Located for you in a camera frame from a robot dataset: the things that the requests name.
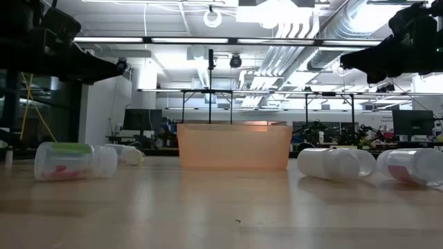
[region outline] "clear plastic bottle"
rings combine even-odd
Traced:
[[[395,149],[377,159],[377,170],[388,178],[430,187],[443,185],[443,153],[436,149]]]
[[[44,142],[35,155],[34,176],[38,181],[109,178],[117,162],[112,147]]]
[[[368,176],[377,164],[370,153],[360,149],[304,149],[297,161],[305,175],[335,181]]]

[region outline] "table surface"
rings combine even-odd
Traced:
[[[105,180],[37,183],[0,171],[2,248],[439,248],[443,193],[377,175],[333,183],[287,171],[183,171],[175,157]]]

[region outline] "pink label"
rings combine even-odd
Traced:
[[[403,181],[406,183],[415,183],[414,178],[410,176],[408,169],[404,166],[399,165],[388,165],[388,171],[390,175],[397,179],[398,181]]]

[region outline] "ceiling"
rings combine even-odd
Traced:
[[[176,6],[122,5],[87,1],[59,0],[57,5],[59,9],[72,15],[82,24],[82,31],[79,34],[81,36],[275,37],[278,32],[277,28],[266,29],[257,23],[237,22],[233,15],[235,15],[238,0],[225,1],[226,7],[220,9],[226,11],[227,14],[222,14],[222,22],[216,28],[210,28],[204,22],[206,6],[184,5],[182,15],[179,4]],[[329,2],[329,7],[318,11],[320,27],[344,0],[330,0]],[[390,30],[385,25],[370,38],[384,39],[389,34]],[[198,77],[197,69],[187,60],[189,47],[186,45],[101,44],[86,48],[106,52],[109,57],[113,57],[116,51],[151,51],[162,68],[158,74],[158,82],[164,88],[178,87],[183,82],[190,82],[193,77]],[[238,79],[242,70],[259,68],[270,49],[269,46],[207,46],[206,48],[214,49],[217,58],[217,67],[213,71],[213,77],[233,79]],[[229,67],[228,63],[232,54],[240,54],[243,60],[240,69]],[[133,67],[140,67],[144,65],[145,58],[128,58],[128,62]],[[359,71],[337,72],[337,68],[328,68],[314,80],[316,80],[315,84],[311,84],[314,91],[341,91],[343,84],[346,90],[352,88],[353,91],[359,89],[375,91],[375,88],[368,88],[365,74]],[[408,90],[410,78],[401,79],[398,84]]]

